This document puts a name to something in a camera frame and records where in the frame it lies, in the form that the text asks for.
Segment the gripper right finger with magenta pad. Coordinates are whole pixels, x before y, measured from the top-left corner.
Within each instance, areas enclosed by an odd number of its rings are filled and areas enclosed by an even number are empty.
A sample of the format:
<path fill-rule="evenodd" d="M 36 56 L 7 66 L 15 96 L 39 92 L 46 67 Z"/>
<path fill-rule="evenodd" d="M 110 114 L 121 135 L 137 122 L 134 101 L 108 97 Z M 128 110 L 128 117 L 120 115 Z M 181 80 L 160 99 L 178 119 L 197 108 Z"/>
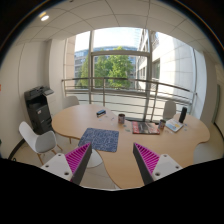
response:
<path fill-rule="evenodd" d="M 138 143 L 133 144 L 133 154 L 145 185 L 182 169 L 168 154 L 158 155 Z"/>

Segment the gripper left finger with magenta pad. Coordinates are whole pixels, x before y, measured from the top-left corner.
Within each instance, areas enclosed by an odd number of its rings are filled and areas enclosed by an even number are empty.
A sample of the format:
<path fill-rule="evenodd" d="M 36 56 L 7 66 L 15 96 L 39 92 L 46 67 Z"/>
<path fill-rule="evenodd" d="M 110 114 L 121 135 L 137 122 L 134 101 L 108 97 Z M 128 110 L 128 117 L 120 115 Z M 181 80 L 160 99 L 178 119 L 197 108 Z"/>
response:
<path fill-rule="evenodd" d="M 79 185 L 91 154 L 92 146 L 87 143 L 67 154 L 56 154 L 42 166 L 42 169 Z"/>

